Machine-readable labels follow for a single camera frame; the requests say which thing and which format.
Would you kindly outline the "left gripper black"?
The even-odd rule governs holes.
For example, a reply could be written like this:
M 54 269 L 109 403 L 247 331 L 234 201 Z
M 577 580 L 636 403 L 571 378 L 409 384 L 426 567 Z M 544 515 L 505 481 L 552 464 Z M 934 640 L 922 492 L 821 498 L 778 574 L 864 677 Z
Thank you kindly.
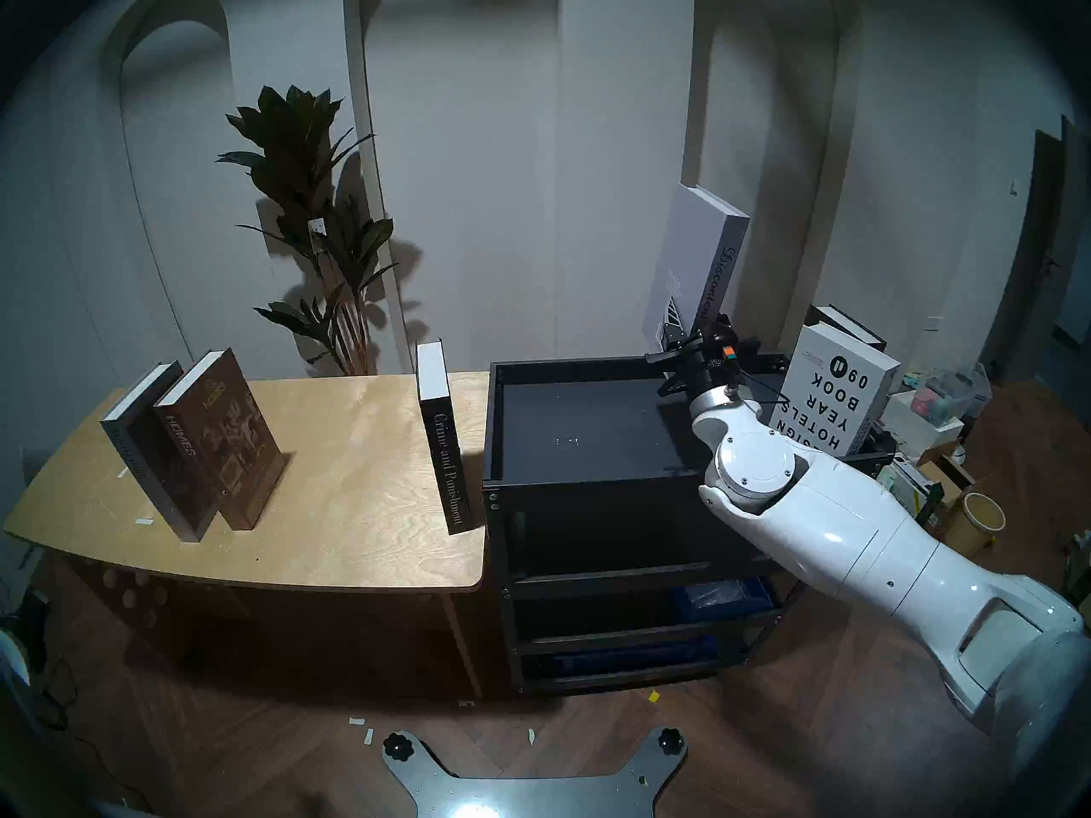
M 51 602 L 41 591 L 31 588 L 24 593 L 19 609 L 19 637 L 32 672 L 41 672 L 48 661 L 46 630 L 50 614 Z

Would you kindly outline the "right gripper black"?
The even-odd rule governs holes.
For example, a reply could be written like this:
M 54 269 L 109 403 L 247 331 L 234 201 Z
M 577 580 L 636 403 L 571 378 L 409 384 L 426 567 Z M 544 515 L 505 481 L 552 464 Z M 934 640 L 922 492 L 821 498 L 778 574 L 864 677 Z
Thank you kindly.
M 666 351 L 645 354 L 647 366 L 666 375 L 657 390 L 660 397 L 685 394 L 696 399 L 717 388 L 730 397 L 738 394 L 762 342 L 757 337 L 738 337 L 728 315 L 717 316 L 716 332 L 706 336 L 698 330 L 686 338 L 675 299 L 667 296 L 658 325 L 658 347 Z

